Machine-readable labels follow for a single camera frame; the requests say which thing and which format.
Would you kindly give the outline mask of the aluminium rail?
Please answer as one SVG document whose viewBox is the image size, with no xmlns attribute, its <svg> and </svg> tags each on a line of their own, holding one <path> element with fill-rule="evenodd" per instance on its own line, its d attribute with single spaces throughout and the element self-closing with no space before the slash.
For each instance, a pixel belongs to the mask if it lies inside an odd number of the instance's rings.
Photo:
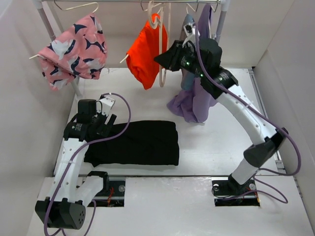
<svg viewBox="0 0 315 236">
<path fill-rule="evenodd" d="M 252 86 L 253 86 L 253 89 L 254 89 L 257 101 L 258 101 L 258 106 L 259 106 L 260 112 L 266 118 L 268 118 L 268 114 L 267 114 L 267 111 L 265 109 L 264 102 L 263 102 L 260 90 L 258 88 L 258 84 L 257 84 L 256 79 L 255 79 L 254 70 L 253 70 L 253 68 L 249 68 L 248 71 L 249 71 L 249 75 L 250 75 L 250 78 L 251 78 Z M 276 166 L 277 166 L 277 172 L 282 173 L 282 174 L 286 174 L 286 169 L 284 167 L 284 164 L 283 164 L 283 161 L 282 161 L 282 158 L 281 158 L 281 155 L 280 155 L 279 151 L 277 151 L 274 154 L 274 159 L 275 159 L 275 163 L 276 163 Z"/>
<path fill-rule="evenodd" d="M 109 174 L 109 177 L 214 177 L 228 178 L 229 175 L 114 175 Z"/>
</svg>

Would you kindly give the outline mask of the wooden hanger under pink shorts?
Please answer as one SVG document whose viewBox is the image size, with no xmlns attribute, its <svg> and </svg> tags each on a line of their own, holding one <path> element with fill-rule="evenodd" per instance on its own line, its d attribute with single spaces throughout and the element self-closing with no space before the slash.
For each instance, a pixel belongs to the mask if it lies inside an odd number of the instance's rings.
<svg viewBox="0 0 315 236">
<path fill-rule="evenodd" d="M 49 34 L 49 37 L 52 41 L 54 41 L 56 39 L 56 36 L 55 36 L 55 33 L 53 31 L 53 28 L 50 24 L 50 21 L 46 15 L 46 12 L 43 8 L 43 2 L 44 0 L 33 0 L 33 3 L 44 23 L 44 26 Z M 74 10 L 74 9 L 77 9 L 77 8 L 83 8 L 83 7 L 87 7 L 87 6 L 90 6 L 90 5 L 95 5 L 95 9 L 93 10 L 93 13 L 95 13 L 98 9 L 99 9 L 99 4 L 98 2 L 95 2 L 95 1 L 89 1 L 87 2 L 86 4 L 81 4 L 81 5 L 76 5 L 76 6 L 72 6 L 72 7 L 68 7 L 68 8 L 62 8 L 59 4 L 58 4 L 58 1 L 57 0 L 52 0 L 52 3 L 61 11 L 71 11 L 71 10 Z"/>
</svg>

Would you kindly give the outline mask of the lilac purple shirt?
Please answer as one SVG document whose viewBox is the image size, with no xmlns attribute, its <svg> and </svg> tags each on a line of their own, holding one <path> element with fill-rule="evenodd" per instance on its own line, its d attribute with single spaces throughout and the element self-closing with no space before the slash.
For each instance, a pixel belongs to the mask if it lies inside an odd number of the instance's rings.
<svg viewBox="0 0 315 236">
<path fill-rule="evenodd" d="M 203 7 L 198 20 L 199 38 L 211 38 L 211 5 Z M 209 114 L 209 108 L 216 105 L 216 100 L 203 89 L 200 78 L 181 69 L 181 91 L 167 103 L 169 111 L 183 117 L 189 123 L 204 123 Z"/>
</svg>

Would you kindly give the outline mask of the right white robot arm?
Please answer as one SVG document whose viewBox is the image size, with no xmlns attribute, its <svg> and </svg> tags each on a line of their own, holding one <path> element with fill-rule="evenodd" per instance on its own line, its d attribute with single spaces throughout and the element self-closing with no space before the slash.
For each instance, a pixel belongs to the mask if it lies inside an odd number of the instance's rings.
<svg viewBox="0 0 315 236">
<path fill-rule="evenodd" d="M 245 189 L 246 184 L 260 167 L 280 148 L 285 135 L 267 123 L 258 111 L 252 112 L 240 102 L 248 102 L 232 73 L 221 67 L 222 48 L 209 38 L 199 40 L 199 48 L 188 42 L 176 40 L 154 61 L 170 71 L 185 69 L 201 80 L 201 86 L 217 102 L 226 107 L 241 124 L 252 141 L 252 145 L 243 154 L 239 166 L 230 174 L 227 187 L 234 194 Z"/>
</svg>

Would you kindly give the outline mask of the aluminium rail right side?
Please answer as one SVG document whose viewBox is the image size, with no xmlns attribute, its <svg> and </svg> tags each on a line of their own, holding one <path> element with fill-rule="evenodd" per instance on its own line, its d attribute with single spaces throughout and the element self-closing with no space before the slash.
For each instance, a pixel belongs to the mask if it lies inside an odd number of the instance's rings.
<svg viewBox="0 0 315 236">
<path fill-rule="evenodd" d="M 253 70 L 253 68 L 249 68 L 248 71 L 249 71 L 249 75 L 250 75 L 250 78 L 251 78 L 252 86 L 253 86 L 253 89 L 254 89 L 257 101 L 258 101 L 258 106 L 259 106 L 260 112 L 266 118 L 268 118 L 268 114 L 267 114 L 267 111 L 265 109 L 264 102 L 263 102 L 260 90 L 258 88 L 258 84 L 257 84 L 256 79 L 255 79 L 254 70 Z M 282 174 L 286 174 L 286 169 L 284 167 L 284 164 L 283 164 L 283 161 L 282 161 L 282 158 L 281 158 L 281 155 L 280 155 L 279 151 L 277 151 L 274 154 L 274 159 L 275 159 L 275 163 L 276 163 L 276 166 L 277 166 L 277 172 L 282 173 Z"/>
</svg>

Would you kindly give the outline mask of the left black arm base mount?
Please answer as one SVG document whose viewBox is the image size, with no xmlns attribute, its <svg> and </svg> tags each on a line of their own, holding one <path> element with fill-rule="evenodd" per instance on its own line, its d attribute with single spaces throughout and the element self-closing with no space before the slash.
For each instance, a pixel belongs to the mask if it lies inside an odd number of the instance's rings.
<svg viewBox="0 0 315 236">
<path fill-rule="evenodd" d="M 97 207 L 124 207 L 126 179 L 109 177 L 107 187 L 94 197 Z"/>
</svg>

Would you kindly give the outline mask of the orange shorts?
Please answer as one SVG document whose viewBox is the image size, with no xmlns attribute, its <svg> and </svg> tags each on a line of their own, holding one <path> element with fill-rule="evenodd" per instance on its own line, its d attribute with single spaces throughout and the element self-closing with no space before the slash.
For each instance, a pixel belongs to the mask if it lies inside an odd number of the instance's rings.
<svg viewBox="0 0 315 236">
<path fill-rule="evenodd" d="M 145 90 L 150 89 L 159 73 L 159 64 L 154 61 L 159 55 L 159 28 L 153 29 L 146 22 L 126 54 L 126 64 L 132 75 Z"/>
</svg>

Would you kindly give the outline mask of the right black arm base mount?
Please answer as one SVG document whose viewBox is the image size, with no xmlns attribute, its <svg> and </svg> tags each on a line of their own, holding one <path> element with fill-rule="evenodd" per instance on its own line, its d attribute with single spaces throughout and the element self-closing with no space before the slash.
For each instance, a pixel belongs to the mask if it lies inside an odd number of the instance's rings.
<svg viewBox="0 0 315 236">
<path fill-rule="evenodd" d="M 212 180 L 212 194 L 216 207 L 259 207 L 260 202 L 256 193 L 256 185 L 250 179 L 244 185 L 230 185 L 228 179 L 215 178 Z"/>
</svg>

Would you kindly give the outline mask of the black trousers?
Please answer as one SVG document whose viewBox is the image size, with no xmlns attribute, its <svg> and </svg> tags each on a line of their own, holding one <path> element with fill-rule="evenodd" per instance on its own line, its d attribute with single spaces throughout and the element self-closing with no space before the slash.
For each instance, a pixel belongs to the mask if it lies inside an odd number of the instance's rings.
<svg viewBox="0 0 315 236">
<path fill-rule="evenodd" d="M 84 162 L 101 164 L 174 165 L 180 149 L 176 124 L 165 120 L 131 122 L 117 138 L 89 145 Z"/>
</svg>

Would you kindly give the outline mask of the aluminium rail front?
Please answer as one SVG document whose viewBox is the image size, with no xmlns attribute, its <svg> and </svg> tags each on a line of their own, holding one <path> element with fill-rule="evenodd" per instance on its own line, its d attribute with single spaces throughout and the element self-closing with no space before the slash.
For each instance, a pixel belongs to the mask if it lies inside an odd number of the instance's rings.
<svg viewBox="0 0 315 236">
<path fill-rule="evenodd" d="M 109 174 L 109 177 L 214 177 L 228 178 L 229 175 L 114 175 Z"/>
</svg>

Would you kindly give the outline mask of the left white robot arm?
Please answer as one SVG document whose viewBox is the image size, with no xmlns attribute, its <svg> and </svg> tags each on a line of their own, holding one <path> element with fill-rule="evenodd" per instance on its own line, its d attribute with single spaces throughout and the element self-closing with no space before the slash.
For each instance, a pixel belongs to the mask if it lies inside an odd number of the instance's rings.
<svg viewBox="0 0 315 236">
<path fill-rule="evenodd" d="M 88 142 L 109 134 L 116 119 L 110 116 L 114 104 L 109 96 L 78 101 L 78 112 L 63 132 L 62 157 L 51 189 L 35 205 L 36 214 L 47 228 L 81 229 L 92 199 L 109 192 L 106 172 L 91 172 L 81 186 L 77 186 L 77 180 Z"/>
</svg>

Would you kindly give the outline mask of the grey metal clothes rack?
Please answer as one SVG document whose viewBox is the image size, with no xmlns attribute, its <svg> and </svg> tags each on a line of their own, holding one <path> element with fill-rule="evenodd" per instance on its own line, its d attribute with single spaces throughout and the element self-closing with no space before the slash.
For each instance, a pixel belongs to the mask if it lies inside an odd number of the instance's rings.
<svg viewBox="0 0 315 236">
<path fill-rule="evenodd" d="M 73 9 L 77 9 L 77 8 L 80 8 L 80 7 L 85 7 L 85 6 L 89 6 L 89 5 L 94 5 L 96 4 L 96 8 L 93 12 L 96 12 L 99 8 L 99 2 L 139 2 L 140 3 L 140 6 L 141 6 L 141 9 L 142 11 L 144 12 L 148 12 L 148 19 L 149 19 L 149 22 L 150 22 L 150 26 L 151 27 L 155 27 L 155 26 L 162 26 L 162 16 L 160 16 L 160 20 L 159 21 L 152 21 L 151 20 L 151 11 L 152 11 L 152 8 L 154 7 L 157 7 L 159 5 L 164 5 L 164 4 L 168 4 L 169 5 L 169 18 L 170 18 L 170 15 L 171 15 L 171 3 L 185 3 L 187 5 L 187 7 L 190 7 L 190 4 L 189 3 L 196 3 L 196 8 L 193 8 L 191 7 L 191 9 L 194 11 L 194 12 L 197 12 L 198 10 L 198 6 L 200 3 L 209 3 L 209 4 L 216 4 L 216 8 L 214 9 L 213 7 L 212 10 L 213 12 L 216 12 L 217 11 L 217 7 L 218 5 L 221 5 L 220 7 L 220 17 L 219 17 L 219 22 L 218 22 L 218 26 L 217 26 L 217 31 L 216 33 L 214 34 L 215 36 L 215 40 L 217 42 L 220 41 L 220 37 L 221 37 L 221 32 L 222 32 L 222 29 L 223 29 L 223 25 L 224 25 L 224 21 L 225 21 L 225 17 L 226 17 L 226 13 L 228 12 L 228 9 L 229 9 L 229 6 L 230 6 L 230 3 L 231 1 L 230 0 L 96 0 L 96 1 L 92 1 L 92 0 L 66 0 L 66 1 L 70 1 L 70 2 L 87 2 L 86 4 L 82 4 L 82 5 L 77 5 L 77 6 L 74 6 L 74 7 L 70 7 L 70 8 L 61 8 L 59 5 L 57 5 L 56 3 L 56 0 L 33 0 L 33 3 L 44 23 L 44 26 L 49 34 L 49 37 L 51 39 L 51 41 L 54 41 L 56 39 L 56 35 L 53 31 L 53 28 L 50 24 L 50 21 L 45 13 L 45 10 L 43 8 L 43 2 L 48 2 L 48 1 L 53 1 L 53 3 L 61 10 L 61 11 L 69 11 L 69 10 L 73 10 Z M 147 9 L 145 9 L 143 7 L 143 2 L 147 2 L 148 3 L 148 7 Z M 79 87 L 78 87 L 78 83 L 79 83 L 79 79 L 76 78 L 74 81 L 71 82 L 71 85 L 75 91 L 75 94 L 78 98 L 82 98 L 83 95 L 82 93 L 80 92 L 79 90 Z"/>
</svg>

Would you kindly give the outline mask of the wooden hanger under lilac shirt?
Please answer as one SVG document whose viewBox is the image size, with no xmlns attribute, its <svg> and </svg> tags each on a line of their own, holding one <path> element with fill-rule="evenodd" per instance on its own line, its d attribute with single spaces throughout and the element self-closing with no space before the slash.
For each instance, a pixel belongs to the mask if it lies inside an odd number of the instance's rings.
<svg viewBox="0 0 315 236">
<path fill-rule="evenodd" d="M 208 30 L 209 30 L 209 38 L 213 38 L 213 36 L 215 36 L 214 33 L 212 33 L 212 16 L 213 13 L 216 12 L 218 5 L 216 5 L 215 7 L 213 7 L 212 5 L 210 5 L 210 9 L 209 9 L 209 20 L 208 20 Z"/>
</svg>

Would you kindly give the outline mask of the wooden hanger under blue shorts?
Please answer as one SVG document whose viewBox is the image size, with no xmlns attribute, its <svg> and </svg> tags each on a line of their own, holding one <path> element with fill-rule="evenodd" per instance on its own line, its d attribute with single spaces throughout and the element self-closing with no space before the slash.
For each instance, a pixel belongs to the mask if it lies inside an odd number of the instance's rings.
<svg viewBox="0 0 315 236">
<path fill-rule="evenodd" d="M 186 13 L 187 14 L 190 14 L 190 12 L 196 13 L 197 11 L 198 11 L 198 4 L 196 5 L 195 8 L 193 6 L 191 6 L 189 3 L 186 4 Z"/>
</svg>

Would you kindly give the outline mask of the pink bird-print shorts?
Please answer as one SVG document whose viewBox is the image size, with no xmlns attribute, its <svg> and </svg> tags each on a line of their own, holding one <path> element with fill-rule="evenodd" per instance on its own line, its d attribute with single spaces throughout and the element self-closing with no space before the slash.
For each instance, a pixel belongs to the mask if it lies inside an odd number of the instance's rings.
<svg viewBox="0 0 315 236">
<path fill-rule="evenodd" d="M 37 53 L 42 75 L 52 90 L 80 77 L 98 80 L 106 65 L 107 46 L 101 24 L 91 13 Z"/>
</svg>

